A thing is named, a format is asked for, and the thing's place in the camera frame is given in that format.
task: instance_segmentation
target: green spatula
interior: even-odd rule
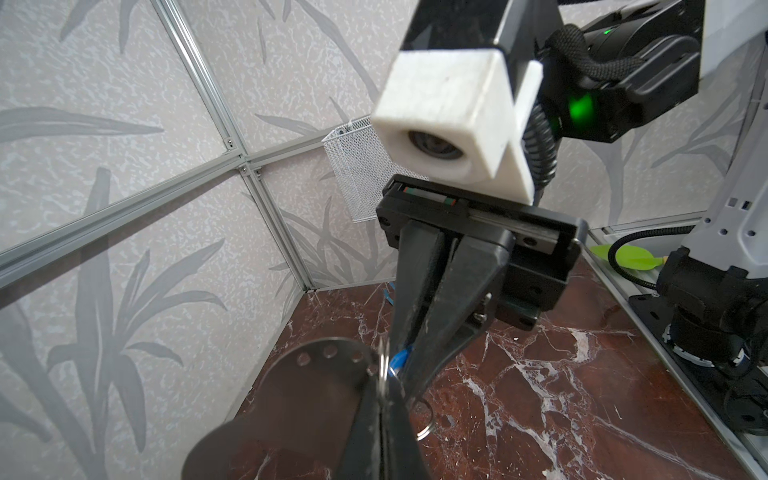
[[[608,251],[611,245],[596,245],[589,247],[589,250],[603,260],[608,260]],[[665,258],[654,257],[654,255],[644,248],[624,245],[616,252],[616,261],[619,266],[632,270],[653,270],[657,266],[664,265]]]

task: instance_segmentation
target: green led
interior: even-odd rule
[[[586,94],[581,98],[569,98],[568,110],[571,113],[571,122],[574,127],[583,130],[594,125],[596,114],[592,96]]]

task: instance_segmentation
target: red marble surface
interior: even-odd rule
[[[311,339],[378,342],[392,312],[385,288],[394,296],[385,284],[305,295],[264,371]],[[437,417],[422,441],[435,480],[749,478],[585,263],[532,332],[496,322],[425,398]],[[241,413],[252,399],[253,391]],[[331,478],[318,463],[258,442],[243,445],[230,473]]]

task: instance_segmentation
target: white mesh basket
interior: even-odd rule
[[[382,189],[394,174],[422,178],[392,162],[368,117],[336,127],[323,138],[353,222],[376,218]]]

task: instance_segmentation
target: camera lens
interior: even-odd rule
[[[423,131],[410,131],[408,132],[408,138],[416,148],[430,157],[442,160],[455,160],[464,154],[464,152],[450,142]]]

